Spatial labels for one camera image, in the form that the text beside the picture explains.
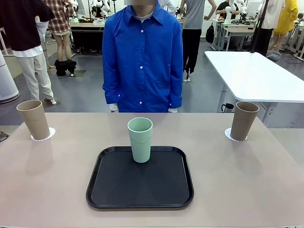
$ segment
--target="tray rim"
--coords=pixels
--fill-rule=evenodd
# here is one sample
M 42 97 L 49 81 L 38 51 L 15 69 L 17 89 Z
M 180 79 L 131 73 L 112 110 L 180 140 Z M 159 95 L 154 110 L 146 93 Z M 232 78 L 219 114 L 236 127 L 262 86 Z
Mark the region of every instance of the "tray rim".
M 184 170 L 185 170 L 185 175 L 186 175 L 186 182 L 187 182 L 187 186 L 189 189 L 189 197 L 188 199 L 182 203 L 182 204 L 178 204 L 178 205 L 172 205 L 172 206 L 149 206 L 149 207 L 138 207 L 138 206 L 114 206 L 114 207 L 105 207 L 105 206 L 98 206 L 96 205 L 93 201 L 92 201 L 92 192 L 90 191 L 90 189 L 93 189 L 94 183 L 95 183 L 95 178 L 97 175 L 96 172 L 96 168 L 97 166 L 99 166 L 99 164 L 102 161 L 102 158 L 100 159 L 101 155 L 104 153 L 110 153 L 113 152 L 115 150 L 115 148 L 131 148 L 131 146 L 110 146 L 104 150 L 102 150 L 96 159 L 94 168 L 93 168 L 93 172 L 86 190 L 86 200 L 88 202 L 88 204 L 96 209 L 181 209 L 186 207 L 187 205 L 189 205 L 194 197 L 194 188 L 193 188 L 193 183 L 192 183 L 192 178 L 191 178 L 191 174 L 190 174 L 190 169 L 189 169 L 189 165 L 188 165 L 188 159 L 187 159 L 187 155 L 184 153 L 184 151 L 182 151 L 181 149 L 174 147 L 174 146 L 151 146 L 151 151 L 153 151 L 154 148 L 165 148 L 165 149 L 169 149 L 172 148 L 172 150 L 168 150 L 168 151 L 177 151 L 178 153 L 181 154 L 182 158 L 183 158 L 183 165 L 184 165 Z

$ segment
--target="blue shirt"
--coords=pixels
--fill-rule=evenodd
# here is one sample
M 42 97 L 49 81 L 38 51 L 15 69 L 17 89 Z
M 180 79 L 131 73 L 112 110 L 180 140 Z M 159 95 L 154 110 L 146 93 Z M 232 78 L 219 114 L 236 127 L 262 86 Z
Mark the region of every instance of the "blue shirt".
M 155 6 L 143 23 L 131 6 L 106 20 L 103 37 L 104 91 L 119 112 L 164 113 L 181 106 L 180 23 Z

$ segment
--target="person in black sweater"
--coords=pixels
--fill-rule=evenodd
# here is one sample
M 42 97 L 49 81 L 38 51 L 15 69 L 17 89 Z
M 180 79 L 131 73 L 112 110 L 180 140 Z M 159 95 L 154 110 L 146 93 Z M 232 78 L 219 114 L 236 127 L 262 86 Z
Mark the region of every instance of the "person in black sweater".
M 36 22 L 36 17 L 40 18 L 40 22 Z M 31 99 L 39 100 L 40 84 L 45 100 L 53 105 L 56 101 L 40 38 L 54 17 L 42 0 L 0 0 L 0 28 L 4 27 L 12 53 L 21 65 Z
M 238 6 L 234 3 L 234 5 L 236 6 L 236 11 L 234 12 L 231 12 L 231 19 L 235 19 L 236 18 L 236 15 L 239 14 L 239 11 L 238 11 Z M 224 19 L 226 19 L 226 16 L 227 16 L 227 13 L 226 13 L 226 10 L 225 8 L 229 6 L 229 0 L 225 0 L 224 2 L 222 2 L 218 8 L 217 8 L 217 11 L 215 12 L 216 14 L 219 14 L 220 17 L 223 17 Z

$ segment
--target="cup rim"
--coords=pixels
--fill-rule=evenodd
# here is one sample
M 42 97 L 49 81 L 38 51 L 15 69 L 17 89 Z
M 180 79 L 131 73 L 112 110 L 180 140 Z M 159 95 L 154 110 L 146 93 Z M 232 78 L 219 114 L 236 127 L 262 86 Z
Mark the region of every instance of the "cup rim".
M 143 131 L 143 132 L 138 132 L 138 131 L 132 130 L 132 129 L 129 127 L 129 123 L 130 123 L 131 121 L 133 121 L 133 120 L 136 120 L 136 119 L 146 119 L 146 120 L 149 120 L 149 121 L 151 122 L 151 127 L 150 127 L 148 130 L 145 130 L 145 131 Z M 135 132 L 135 133 L 144 133 L 144 132 L 147 132 L 147 131 L 151 130 L 152 128 L 153 128 L 153 122 L 152 122 L 152 120 L 150 120 L 150 119 L 148 119 L 148 118 L 146 118 L 146 117 L 136 117 L 136 118 L 131 119 L 131 120 L 128 122 L 128 129 L 129 129 L 130 131 L 132 131 L 132 132 Z
M 239 103 L 242 103 L 242 102 L 251 103 L 251 104 L 255 105 L 255 106 L 257 107 L 257 110 L 256 110 L 256 111 L 247 111 L 247 110 L 244 110 L 244 109 L 240 108 L 240 107 L 238 106 L 238 104 L 239 104 Z M 256 113 L 256 112 L 258 112 L 258 111 L 260 110 L 260 107 L 259 107 L 258 105 L 256 105 L 255 103 L 252 103 L 252 102 L 250 102 L 250 101 L 239 101 L 239 102 L 237 102 L 236 107 L 238 107 L 238 109 L 240 109 L 240 110 L 242 110 L 242 111 L 244 111 L 244 112 L 247 112 L 247 113 Z
M 40 104 L 39 104 L 37 107 L 32 108 L 32 109 L 28 109 L 28 110 L 20 110 L 20 109 L 18 108 L 20 105 L 22 105 L 22 104 L 24 104 L 24 103 L 27 103 L 27 102 L 32 102 L 32 101 L 39 101 Z M 16 109 L 17 109 L 19 112 L 28 112 L 28 111 L 37 109 L 37 108 L 39 108 L 40 106 L 42 106 L 42 102 L 41 102 L 40 100 L 29 100 L 29 101 L 24 101 L 24 102 L 20 103 L 19 105 L 17 105 Z

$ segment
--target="neck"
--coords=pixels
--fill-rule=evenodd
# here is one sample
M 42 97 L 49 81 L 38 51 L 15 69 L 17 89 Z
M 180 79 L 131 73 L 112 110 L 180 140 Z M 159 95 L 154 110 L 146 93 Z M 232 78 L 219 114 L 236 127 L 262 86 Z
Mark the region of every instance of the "neck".
M 154 11 L 155 6 L 149 6 L 149 5 L 145 5 L 145 6 L 132 6 L 134 13 L 137 17 L 144 17 L 149 15 L 150 13 L 152 13 Z

